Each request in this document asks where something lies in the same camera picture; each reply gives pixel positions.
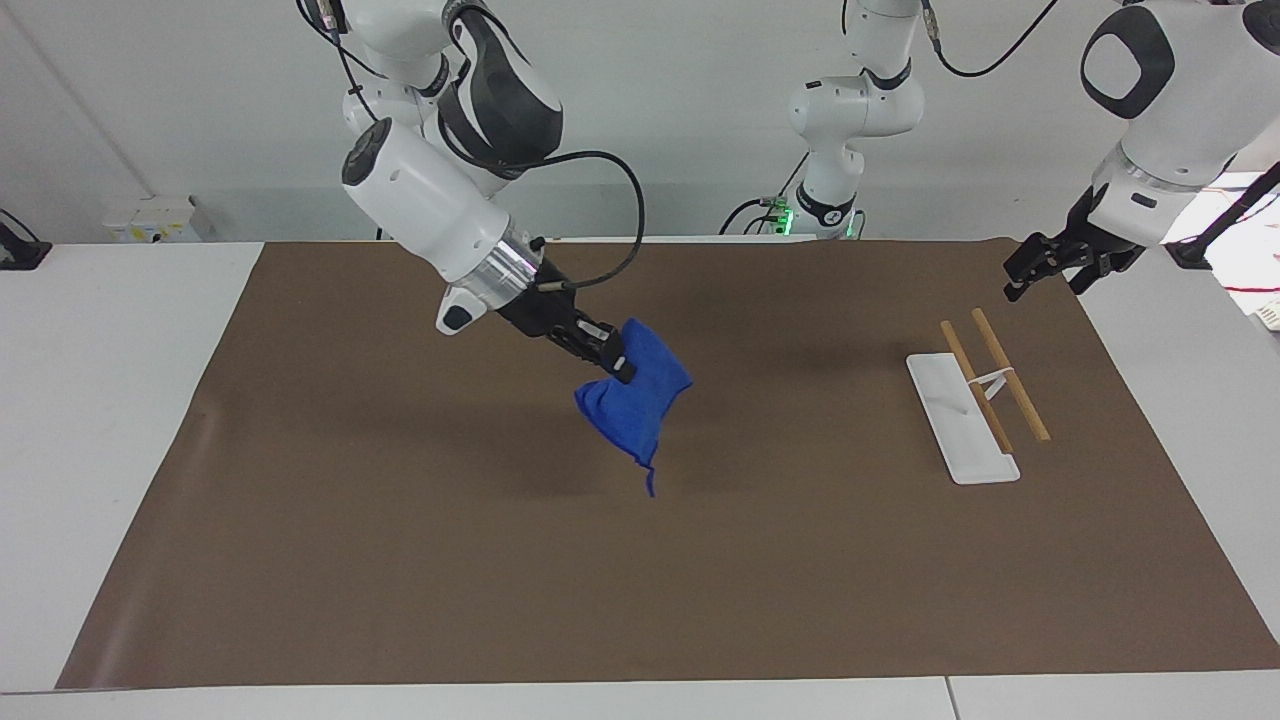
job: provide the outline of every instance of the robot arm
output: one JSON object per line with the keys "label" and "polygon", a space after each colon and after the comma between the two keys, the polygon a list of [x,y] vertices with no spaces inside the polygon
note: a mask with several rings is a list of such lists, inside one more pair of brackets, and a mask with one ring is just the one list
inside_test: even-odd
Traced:
{"label": "robot arm", "polygon": [[1147,0],[1111,14],[1080,68],[1084,88],[1129,129],[1055,237],[1005,263],[1005,295],[1080,268],[1080,295],[1158,245],[1196,195],[1280,115],[1280,0]]}
{"label": "robot arm", "polygon": [[[635,366],[618,331],[576,309],[543,238],[489,200],[521,176],[506,167],[548,158],[562,132],[559,100],[507,29],[480,0],[346,0],[344,10],[388,77],[370,83],[378,122],[348,100],[348,123],[362,133],[343,167],[343,187],[448,283],[436,328],[456,334],[495,310],[526,336],[547,337],[630,382]],[[424,18],[443,32],[429,31]],[[429,94],[417,82],[447,67],[430,59],[443,58],[442,40],[466,59],[453,82]]]}
{"label": "robot arm", "polygon": [[787,196],[794,232],[844,236],[864,169],[849,143],[919,124],[924,90],[911,77],[910,56],[919,15],[919,0],[850,0],[846,40],[863,72],[815,79],[792,96],[791,127],[809,143],[805,177]]}

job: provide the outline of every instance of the black cable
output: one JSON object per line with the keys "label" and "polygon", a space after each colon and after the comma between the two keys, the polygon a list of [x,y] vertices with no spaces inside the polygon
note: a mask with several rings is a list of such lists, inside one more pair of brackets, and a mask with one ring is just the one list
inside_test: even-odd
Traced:
{"label": "black cable", "polygon": [[751,225],[754,225],[755,223],[760,223],[760,227],[756,228],[755,231],[755,234],[760,234],[764,231],[764,225],[769,223],[769,217],[760,215],[759,218],[751,220],[750,223],[746,223],[746,229],[742,231],[742,234],[751,234]]}
{"label": "black cable", "polygon": [[[1271,200],[1267,200],[1266,205],[1263,205],[1262,208],[1258,208],[1257,210],[1249,213],[1248,215],[1242,215],[1240,219],[1238,219],[1234,223],[1231,223],[1230,225],[1228,225],[1228,228],[1230,229],[1230,228],[1234,228],[1235,225],[1243,225],[1244,223],[1252,220],[1253,218],[1257,218],[1262,213],[1266,213],[1267,210],[1270,210],[1271,206],[1275,205],[1277,200],[1280,200],[1280,193],[1272,195]],[[1204,234],[1204,233],[1199,233],[1199,234],[1193,234],[1193,236],[1189,236],[1189,237],[1184,237],[1184,238],[1179,240],[1178,242],[1174,242],[1174,243],[1170,243],[1170,245],[1181,245],[1184,242],[1190,242],[1190,241],[1197,240],[1198,237],[1201,237],[1201,234]]]}
{"label": "black cable", "polygon": [[[302,5],[302,0],[294,0],[294,3],[298,6],[298,14],[302,15],[302,20],[306,22],[307,26],[310,26],[311,29],[314,29],[316,32],[316,35],[319,35],[320,37],[323,37],[325,42],[328,42],[329,45],[334,45],[333,38],[329,37],[329,33],[324,28],[321,28],[319,24],[316,24],[315,20],[311,19],[311,15],[307,14],[307,9]],[[378,78],[381,78],[381,79],[387,79],[387,76],[384,76],[383,73],[375,70],[374,68],[370,68],[364,60],[361,60],[360,58],[357,58],[356,55],[353,55],[349,50],[347,50],[346,47],[343,47],[340,44],[334,45],[334,46],[338,49],[339,53],[342,53],[343,58],[347,58],[352,63],[356,63],[357,65],[360,65],[361,68],[364,68],[365,72],[367,72],[369,74],[371,74],[374,77],[378,77]]]}
{"label": "black cable", "polygon": [[764,201],[760,200],[759,197],[754,200],[748,200],[746,202],[739,205],[737,208],[733,209],[732,213],[728,214],[728,219],[724,220],[724,224],[721,225],[721,232],[718,232],[717,234],[724,234],[726,232],[728,232],[728,227],[733,224],[733,220],[737,219],[737,217],[741,215],[744,211],[746,211],[748,208],[760,208],[760,206],[764,206]]}
{"label": "black cable", "polygon": [[[338,31],[333,31],[333,36],[338,37]],[[356,82],[355,73],[351,72],[351,63],[347,61],[347,56],[342,54],[342,42],[337,42],[338,59],[342,60],[342,69],[347,73],[347,82],[351,83],[351,94],[360,99],[360,104],[369,113],[369,119],[378,122],[378,115],[374,114],[374,109],[369,106],[369,101],[365,100],[365,88],[358,82]]]}
{"label": "black cable", "polygon": [[1044,5],[1044,9],[1041,10],[1041,14],[1037,15],[1036,19],[1032,20],[1032,24],[1023,32],[1021,37],[1019,37],[1018,41],[1014,42],[1014,45],[1009,50],[1006,50],[1005,54],[1001,55],[1000,59],[997,59],[995,63],[980,70],[961,70],[957,69],[955,65],[952,65],[951,61],[947,60],[946,55],[942,53],[942,33],[941,31],[938,31],[938,18],[937,14],[933,12],[932,0],[920,0],[920,4],[924,5],[924,27],[929,33],[929,41],[933,44],[933,54],[938,56],[938,61],[942,63],[942,67],[946,68],[948,72],[951,72],[951,74],[965,78],[982,77],[995,70],[1000,65],[1004,65],[1005,60],[1011,58],[1012,54],[1016,53],[1018,49],[1023,46],[1023,42],[1025,42],[1027,38],[1030,37],[1033,32],[1036,32],[1036,28],[1039,27],[1041,22],[1044,20],[1050,10],[1052,10],[1053,6],[1057,5],[1057,3],[1059,0],[1050,0],[1048,4]]}
{"label": "black cable", "polygon": [[804,161],[808,159],[809,159],[809,152],[805,152],[804,158],[800,158],[800,161],[796,163],[796,169],[791,170],[791,177],[787,178],[787,182],[782,183],[782,190],[778,191],[778,197],[787,196],[787,188],[791,187],[791,181],[796,179],[796,176],[800,174],[800,168],[804,167]]}
{"label": "black cable", "polygon": [[631,181],[631,190],[635,191],[636,193],[636,240],[635,242],[631,243],[631,250],[627,252],[627,256],[623,258],[622,261],[618,263],[612,270],[604,273],[603,275],[596,275],[589,281],[547,283],[545,286],[539,286],[538,288],[539,291],[556,292],[559,290],[582,290],[588,287],[595,287],[598,284],[604,284],[612,281],[613,278],[618,277],[620,274],[622,274],[622,272],[626,270],[632,261],[635,261],[636,256],[640,255],[640,247],[644,245],[644,229],[645,229],[644,187],[640,186],[640,178],[636,177],[635,170],[632,170],[631,165],[628,165],[626,160],[623,160],[622,158],[618,158],[617,155],[607,152],[604,150],[579,150],[577,152],[566,152],[564,155],[556,155],[552,158],[547,158],[545,160],[538,160],[534,163],[520,163],[520,164],[502,163],[494,165],[489,163],[481,163],[480,160],[467,155],[466,151],[458,147],[457,143],[453,141],[453,137],[449,135],[449,128],[444,124],[443,115],[439,115],[438,123],[440,127],[440,137],[444,140],[444,143],[449,147],[449,150],[454,155],[462,158],[462,160],[465,160],[471,165],[475,165],[477,168],[489,172],[535,170],[538,168],[549,168],[552,165],[570,163],[572,160],[585,160],[589,158],[594,158],[598,160],[608,160],[609,163],[613,163],[614,165],[621,168],[622,172],[626,173],[627,179]]}
{"label": "black cable", "polygon": [[5,210],[4,208],[0,208],[0,215],[4,215],[5,218],[9,218],[14,223],[17,223],[19,228],[22,228],[27,234],[31,236],[31,240],[33,240],[36,242],[41,242],[40,236],[37,236],[36,233],[31,232],[31,228],[27,227],[27,223],[24,223],[24,222],[19,220],[18,218],[15,218],[13,213]]}
{"label": "black cable", "polygon": [[[786,197],[787,188],[791,187],[791,181],[796,179],[796,176],[800,174],[800,168],[804,167],[804,163],[808,159],[809,159],[809,152],[805,152],[804,158],[800,158],[800,161],[796,163],[795,169],[791,170],[791,176],[787,177],[787,182],[782,183],[782,190],[778,191],[777,197]],[[733,209],[732,213],[728,214],[728,219],[724,220],[724,224],[721,225],[721,231],[717,234],[724,234],[726,232],[728,232],[728,227],[733,224],[733,220],[737,219],[737,217],[741,215],[749,208],[753,208],[753,206],[764,208],[768,204],[769,204],[768,199],[756,197],[754,200],[748,200],[746,202],[739,205],[737,208]]]}

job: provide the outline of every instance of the blue cloth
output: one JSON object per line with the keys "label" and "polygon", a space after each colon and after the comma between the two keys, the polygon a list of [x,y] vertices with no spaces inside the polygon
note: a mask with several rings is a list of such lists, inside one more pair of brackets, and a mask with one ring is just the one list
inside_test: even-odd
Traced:
{"label": "blue cloth", "polygon": [[676,396],[694,384],[680,360],[639,320],[622,325],[627,360],[636,368],[630,384],[617,378],[588,383],[573,393],[577,409],[609,442],[649,470],[645,487],[654,497],[653,456],[658,452],[662,420]]}

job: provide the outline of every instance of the brown paper mat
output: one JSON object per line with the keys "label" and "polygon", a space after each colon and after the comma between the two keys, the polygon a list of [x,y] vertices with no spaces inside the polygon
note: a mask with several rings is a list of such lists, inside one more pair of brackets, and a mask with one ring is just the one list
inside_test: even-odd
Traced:
{"label": "brown paper mat", "polygon": [[[271,245],[59,687],[1280,667],[1078,302],[1001,297],[1011,247],[654,246],[584,292],[695,378],[654,501],[590,368],[442,337],[397,246]],[[993,369],[975,305],[1055,441],[1002,396],[1024,479],[961,488],[904,360],[950,318]]]}

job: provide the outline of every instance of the white panel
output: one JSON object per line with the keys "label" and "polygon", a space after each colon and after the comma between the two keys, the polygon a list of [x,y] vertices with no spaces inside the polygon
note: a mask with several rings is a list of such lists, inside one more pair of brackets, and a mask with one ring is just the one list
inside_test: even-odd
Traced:
{"label": "white panel", "polygon": [[0,273],[0,691],[54,687],[259,251],[64,246]]}
{"label": "white panel", "polygon": [[[1212,273],[1162,247],[1082,297],[1142,411],[1280,638],[1280,356]],[[1115,433],[1124,447],[1125,428]]]}
{"label": "white panel", "polygon": [[1274,720],[1280,671],[952,678],[963,720]]}
{"label": "white panel", "polygon": [[9,720],[955,720],[941,678],[223,688],[0,697]]}

